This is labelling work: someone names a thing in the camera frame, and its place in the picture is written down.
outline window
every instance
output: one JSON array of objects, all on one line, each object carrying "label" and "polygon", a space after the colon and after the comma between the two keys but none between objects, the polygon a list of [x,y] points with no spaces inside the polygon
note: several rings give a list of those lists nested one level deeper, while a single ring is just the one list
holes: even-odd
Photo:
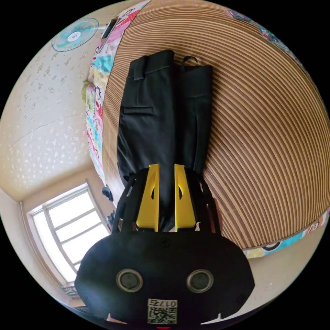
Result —
[{"label": "window", "polygon": [[68,283],[75,280],[89,248],[109,235],[87,185],[46,203],[31,216],[49,259]]}]

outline striped bamboo mat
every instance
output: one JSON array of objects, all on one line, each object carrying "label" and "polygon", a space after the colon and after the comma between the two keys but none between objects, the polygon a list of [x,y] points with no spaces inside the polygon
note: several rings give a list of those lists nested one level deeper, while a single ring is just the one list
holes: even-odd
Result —
[{"label": "striped bamboo mat", "polygon": [[241,248],[286,238],[330,205],[330,124],[308,74],[258,28],[200,0],[152,0],[127,28],[103,105],[103,166],[118,200],[119,108],[129,64],[173,49],[214,67],[213,124],[204,172]]}]

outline window frame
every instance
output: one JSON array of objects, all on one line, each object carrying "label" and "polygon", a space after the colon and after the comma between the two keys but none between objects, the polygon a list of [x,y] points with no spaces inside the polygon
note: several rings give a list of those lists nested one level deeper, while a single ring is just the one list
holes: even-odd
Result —
[{"label": "window frame", "polygon": [[[56,245],[57,245],[59,251],[60,251],[61,254],[63,255],[65,261],[68,263],[68,265],[71,267],[71,269],[72,269],[76,274],[77,274],[77,269],[75,268],[75,266],[78,265],[78,264],[80,264],[80,263],[81,263],[81,260],[79,260],[79,261],[73,263],[73,262],[70,260],[70,258],[67,256],[67,254],[66,254],[66,252],[64,251],[62,245],[63,245],[64,243],[69,242],[69,241],[71,241],[72,239],[74,239],[74,238],[76,238],[76,237],[79,237],[79,236],[81,236],[82,234],[84,234],[84,233],[86,233],[86,232],[92,230],[93,228],[96,228],[96,227],[101,226],[101,225],[103,225],[103,226],[106,228],[108,234],[111,234],[111,232],[110,232],[110,230],[109,230],[109,228],[108,228],[108,226],[107,226],[107,220],[106,220],[106,218],[102,215],[102,213],[100,212],[100,209],[99,209],[99,207],[98,207],[98,205],[97,205],[97,203],[96,203],[96,201],[95,201],[95,199],[94,199],[94,197],[93,197],[93,195],[92,195],[92,193],[91,193],[91,189],[90,189],[90,187],[89,187],[89,184],[86,182],[84,185],[82,185],[81,188],[79,188],[79,189],[76,189],[76,188],[75,188],[75,189],[72,189],[72,190],[74,190],[74,191],[71,192],[71,193],[68,193],[68,194],[65,194],[65,195],[64,195],[64,194],[59,195],[59,196],[61,196],[61,197],[58,198],[58,199],[56,199],[56,198],[52,199],[50,203],[47,203],[47,202],[46,202],[46,203],[42,204],[40,207],[37,208],[37,210],[35,209],[35,210],[33,210],[33,211],[29,214],[29,216],[32,218],[32,224],[33,224],[33,226],[34,226],[34,230],[35,230],[35,232],[36,232],[36,234],[37,234],[37,237],[38,237],[38,240],[39,240],[41,246],[43,247],[44,252],[46,253],[46,255],[47,255],[49,261],[52,263],[52,266],[56,269],[56,271],[58,272],[58,274],[59,274],[59,275],[61,276],[61,278],[64,280],[65,285],[71,285],[71,284],[74,283],[74,281],[70,281],[70,282],[68,282],[68,281],[66,280],[66,278],[63,276],[63,274],[57,269],[57,267],[55,266],[53,260],[52,260],[52,259],[50,258],[50,256],[48,255],[48,253],[47,253],[47,251],[46,251],[46,249],[45,249],[45,247],[44,247],[44,244],[42,243],[42,240],[41,240],[41,237],[40,237],[40,235],[39,235],[39,232],[38,232],[38,230],[37,230],[37,228],[36,228],[36,225],[35,225],[35,222],[34,222],[34,217],[35,217],[37,214],[39,214],[39,213],[42,213],[42,212],[44,213],[45,218],[46,218],[47,225],[48,225],[48,227],[49,227],[49,230],[51,231],[52,237],[53,237],[53,239],[54,239],[54,241],[55,241],[55,243],[56,243]],[[74,198],[76,198],[76,197],[78,197],[78,196],[80,196],[80,195],[86,193],[86,192],[88,193],[88,196],[89,196],[89,198],[90,198],[90,200],[91,200],[91,202],[92,202],[92,204],[93,204],[93,208],[92,208],[91,210],[89,210],[89,211],[87,211],[87,212],[84,212],[84,213],[80,214],[79,216],[77,216],[77,217],[75,217],[75,218],[73,218],[73,219],[67,221],[66,223],[64,223],[64,224],[62,224],[62,225],[60,225],[60,226],[54,227],[54,225],[53,225],[53,223],[52,223],[52,220],[51,220],[51,217],[50,217],[50,214],[49,214],[49,211],[50,211],[51,209],[53,209],[53,208],[59,206],[59,205],[64,204],[65,202],[68,202],[68,201],[70,201],[70,200],[72,200],[72,199],[74,199]],[[65,226],[67,226],[67,225],[69,225],[69,224],[71,224],[71,223],[73,223],[73,222],[75,222],[75,221],[77,221],[77,220],[83,218],[84,216],[86,216],[86,215],[88,215],[88,214],[90,214],[90,213],[93,213],[93,212],[96,212],[96,213],[97,213],[97,215],[99,216],[101,222],[97,223],[96,225],[93,225],[92,227],[90,227],[90,228],[84,230],[83,232],[81,232],[81,233],[79,233],[79,234],[77,234],[77,235],[75,235],[75,236],[72,236],[71,238],[69,238],[69,239],[67,239],[67,240],[64,240],[64,241],[62,241],[62,242],[59,240],[59,238],[58,238],[58,236],[57,236],[57,234],[56,234],[56,230],[58,230],[58,229],[60,229],[60,228],[63,228],[63,227],[65,227]]]}]

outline bed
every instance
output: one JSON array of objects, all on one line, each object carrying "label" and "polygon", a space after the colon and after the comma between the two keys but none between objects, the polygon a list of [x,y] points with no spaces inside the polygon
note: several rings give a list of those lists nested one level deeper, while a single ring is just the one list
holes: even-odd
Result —
[{"label": "bed", "polygon": [[213,3],[151,0],[121,13],[105,45],[96,49],[83,99],[91,158],[115,203],[124,189],[116,146],[129,64],[173,49],[178,62],[192,55],[214,68],[204,177],[222,234],[248,258],[261,257],[327,222],[329,118],[303,65],[271,32]]}]

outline black trousers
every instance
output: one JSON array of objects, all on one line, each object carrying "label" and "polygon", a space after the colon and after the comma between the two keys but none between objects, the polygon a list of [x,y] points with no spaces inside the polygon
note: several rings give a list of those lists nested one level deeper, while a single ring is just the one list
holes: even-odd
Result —
[{"label": "black trousers", "polygon": [[191,58],[179,66],[164,50],[132,61],[121,101],[119,173],[126,185],[132,174],[160,165],[160,231],[174,226],[174,164],[201,173],[209,144],[212,67],[186,66]]}]

